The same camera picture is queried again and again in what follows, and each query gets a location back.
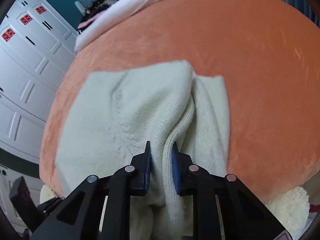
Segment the orange plush bed blanket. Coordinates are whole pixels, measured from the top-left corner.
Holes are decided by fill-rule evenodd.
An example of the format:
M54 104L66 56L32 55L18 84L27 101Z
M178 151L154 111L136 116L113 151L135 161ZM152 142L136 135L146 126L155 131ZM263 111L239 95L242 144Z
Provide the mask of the orange plush bed blanket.
M187 60L223 76L228 170L262 201L319 172L319 28L280 0L162 0L88 44L57 91L44 130L40 178L62 187L55 155L67 114L92 71Z

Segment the cream fluffy rug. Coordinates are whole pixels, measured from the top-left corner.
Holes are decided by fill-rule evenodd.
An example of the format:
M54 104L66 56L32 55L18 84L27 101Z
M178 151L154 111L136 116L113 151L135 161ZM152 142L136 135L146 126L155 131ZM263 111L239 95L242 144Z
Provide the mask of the cream fluffy rug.
M184 224L182 234L190 236L193 229L193 198L183 197ZM149 205L144 197L131 198L133 214L130 215L131 239L173 239L170 235L167 207ZM293 239L299 239L309 216L309 196L297 186L265 203L271 213L283 224Z

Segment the cream knit cardigan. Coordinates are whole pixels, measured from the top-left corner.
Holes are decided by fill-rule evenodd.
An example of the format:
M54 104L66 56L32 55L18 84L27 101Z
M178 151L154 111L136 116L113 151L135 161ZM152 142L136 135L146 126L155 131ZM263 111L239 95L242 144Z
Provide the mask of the cream knit cardigan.
M151 146L145 197L131 199L131 239L181 239L192 231L192 198L177 195L171 149L225 176L229 105L224 79L195 74L187 61L93 72L72 105L55 166L65 195L87 176L110 176Z

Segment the dark clothes pile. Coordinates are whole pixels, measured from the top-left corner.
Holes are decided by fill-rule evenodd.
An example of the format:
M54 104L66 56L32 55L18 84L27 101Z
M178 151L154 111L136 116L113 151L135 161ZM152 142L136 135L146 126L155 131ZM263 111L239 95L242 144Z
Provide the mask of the dark clothes pile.
M92 3L85 7L83 17L77 26L78 34L81 34L88 28L104 11L117 3L119 0L93 0Z

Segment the white pink duvet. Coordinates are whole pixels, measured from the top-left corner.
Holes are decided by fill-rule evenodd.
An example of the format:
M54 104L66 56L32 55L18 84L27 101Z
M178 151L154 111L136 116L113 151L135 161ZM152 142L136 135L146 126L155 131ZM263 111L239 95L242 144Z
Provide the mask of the white pink duvet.
M85 28L76 38L74 50L76 53L90 44L100 35L124 21L142 9L161 0L118 0L109 8L97 13L83 23L80 28Z

